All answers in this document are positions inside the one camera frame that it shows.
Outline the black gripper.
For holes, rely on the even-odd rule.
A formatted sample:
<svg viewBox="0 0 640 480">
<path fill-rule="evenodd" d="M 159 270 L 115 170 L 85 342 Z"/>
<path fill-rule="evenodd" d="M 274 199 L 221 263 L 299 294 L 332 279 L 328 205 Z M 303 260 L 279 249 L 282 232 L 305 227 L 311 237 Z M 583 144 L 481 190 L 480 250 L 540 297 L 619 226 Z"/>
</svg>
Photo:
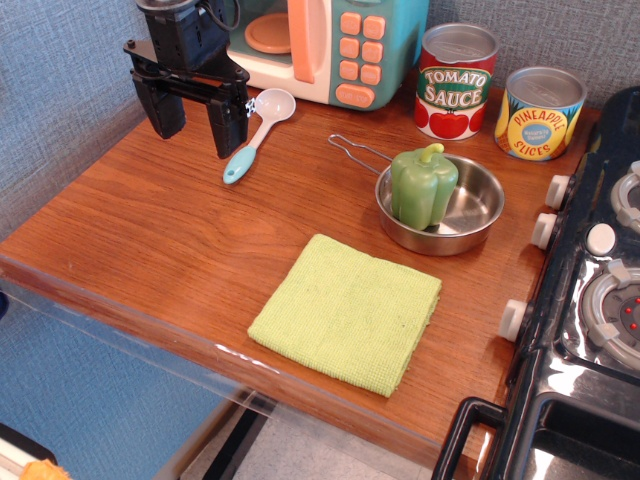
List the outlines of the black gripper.
<svg viewBox="0 0 640 480">
<path fill-rule="evenodd" d="M 161 80 L 218 82 L 225 99 L 207 113 L 220 159 L 230 157 L 248 136 L 248 72 L 228 56 L 230 34 L 241 19 L 238 1 L 138 1 L 150 39 L 129 40 L 124 51 L 133 63 L 133 84 L 155 132 L 169 139 L 186 124 L 182 98 Z"/>
</svg>

